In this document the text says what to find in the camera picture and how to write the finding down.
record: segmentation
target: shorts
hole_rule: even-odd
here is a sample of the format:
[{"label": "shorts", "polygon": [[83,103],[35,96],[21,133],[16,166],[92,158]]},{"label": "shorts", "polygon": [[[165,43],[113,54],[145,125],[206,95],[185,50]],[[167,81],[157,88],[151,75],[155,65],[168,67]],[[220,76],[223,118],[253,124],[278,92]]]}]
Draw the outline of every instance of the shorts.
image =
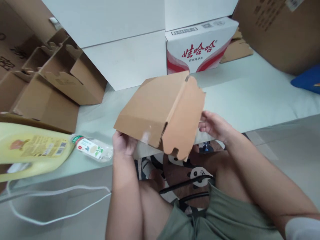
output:
[{"label": "shorts", "polygon": [[188,217],[175,200],[171,215],[157,239],[283,239],[257,205],[229,197],[211,183],[209,194],[205,217]]}]

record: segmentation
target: hand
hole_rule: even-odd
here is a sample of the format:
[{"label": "hand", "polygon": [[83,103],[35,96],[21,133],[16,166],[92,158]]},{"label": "hand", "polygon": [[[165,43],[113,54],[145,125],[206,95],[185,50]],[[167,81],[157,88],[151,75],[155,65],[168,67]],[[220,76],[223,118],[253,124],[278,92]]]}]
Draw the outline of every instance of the hand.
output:
[{"label": "hand", "polygon": [[116,131],[112,136],[114,154],[132,157],[137,147],[137,140],[128,135]]},{"label": "hand", "polygon": [[236,130],[216,113],[203,111],[199,122],[200,132],[206,132],[215,139],[226,143]]}]

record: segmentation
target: white cardboard box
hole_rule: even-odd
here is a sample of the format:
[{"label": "white cardboard box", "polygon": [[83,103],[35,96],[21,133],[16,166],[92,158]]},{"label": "white cardboard box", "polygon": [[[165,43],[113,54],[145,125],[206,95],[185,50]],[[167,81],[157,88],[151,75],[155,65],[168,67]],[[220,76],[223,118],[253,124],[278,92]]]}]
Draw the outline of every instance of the white cardboard box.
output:
[{"label": "white cardboard box", "polygon": [[81,48],[163,30],[164,0],[43,0]]},{"label": "white cardboard box", "polygon": [[167,74],[164,30],[84,48],[83,51],[116,91]]},{"label": "white cardboard box", "polygon": [[165,0],[166,31],[232,15],[238,0]]},{"label": "white cardboard box", "polygon": [[168,74],[217,67],[238,25],[224,17],[166,32]]}]

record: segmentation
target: yellow bottle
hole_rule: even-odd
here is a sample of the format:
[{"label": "yellow bottle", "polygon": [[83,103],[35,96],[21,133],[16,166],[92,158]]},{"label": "yellow bottle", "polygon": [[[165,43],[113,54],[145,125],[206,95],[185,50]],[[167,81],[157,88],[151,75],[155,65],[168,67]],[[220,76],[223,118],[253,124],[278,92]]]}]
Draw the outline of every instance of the yellow bottle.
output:
[{"label": "yellow bottle", "polygon": [[22,171],[0,174],[0,182],[51,172],[63,164],[73,147],[68,134],[0,122],[0,164],[30,163]]}]

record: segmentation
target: white tabletop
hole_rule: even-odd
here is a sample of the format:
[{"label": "white tabletop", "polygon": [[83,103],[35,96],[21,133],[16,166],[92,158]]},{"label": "white tabletop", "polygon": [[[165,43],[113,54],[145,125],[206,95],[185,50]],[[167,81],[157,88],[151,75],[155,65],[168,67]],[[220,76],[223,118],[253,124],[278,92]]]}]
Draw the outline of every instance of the white tabletop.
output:
[{"label": "white tabletop", "polygon": [[[280,123],[320,114],[320,95],[295,88],[294,77],[278,71],[256,52],[254,55],[219,65],[215,69],[192,74],[207,93],[205,109],[224,117],[240,132],[248,132]],[[102,104],[80,107],[78,134],[112,144],[113,125],[122,108],[138,87],[114,91],[106,88]],[[195,143],[212,140],[198,132]],[[139,143],[135,157],[159,150]],[[16,187],[62,178],[111,165],[97,163],[79,151],[73,151],[57,170],[18,181]]]}]

